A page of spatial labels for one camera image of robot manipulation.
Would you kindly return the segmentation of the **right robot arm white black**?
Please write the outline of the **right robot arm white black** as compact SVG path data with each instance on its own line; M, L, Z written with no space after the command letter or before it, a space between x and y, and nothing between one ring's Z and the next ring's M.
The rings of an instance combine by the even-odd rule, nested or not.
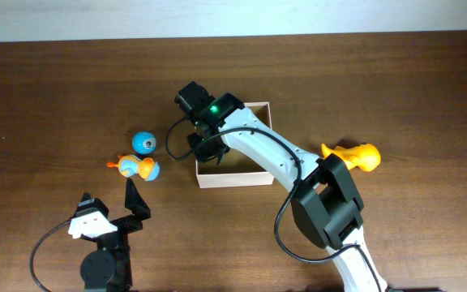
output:
M188 135L191 154L199 162L221 160L230 149L249 157L269 172L289 193L274 223L279 247L304 263L281 240L280 224L286 209L306 239L334 262L346 291L388 291L365 243L364 203L345 162L336 154L322 158L292 144L261 122L230 93L215 98L196 82L175 97L186 120L195 127Z

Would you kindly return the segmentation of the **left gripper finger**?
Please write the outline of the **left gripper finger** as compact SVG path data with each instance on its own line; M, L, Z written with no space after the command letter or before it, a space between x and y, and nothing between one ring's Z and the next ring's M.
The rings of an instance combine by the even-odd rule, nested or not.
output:
M109 215L109 209L98 198L92 198L88 192L84 192L74 213L74 218L82 217L90 213L99 212L105 218Z
M132 214L143 221L151 217L151 210L139 194L133 180L126 180L125 208L131 210Z

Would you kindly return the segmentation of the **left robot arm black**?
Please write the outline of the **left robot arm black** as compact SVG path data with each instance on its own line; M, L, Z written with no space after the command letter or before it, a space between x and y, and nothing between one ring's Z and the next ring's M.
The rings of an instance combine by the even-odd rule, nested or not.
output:
M131 214L111 221L106 205L84 193L71 218L68 234L96 244L80 265L85 291L122 292L133 286L128 235L143 229L151 211L130 178L124 205Z

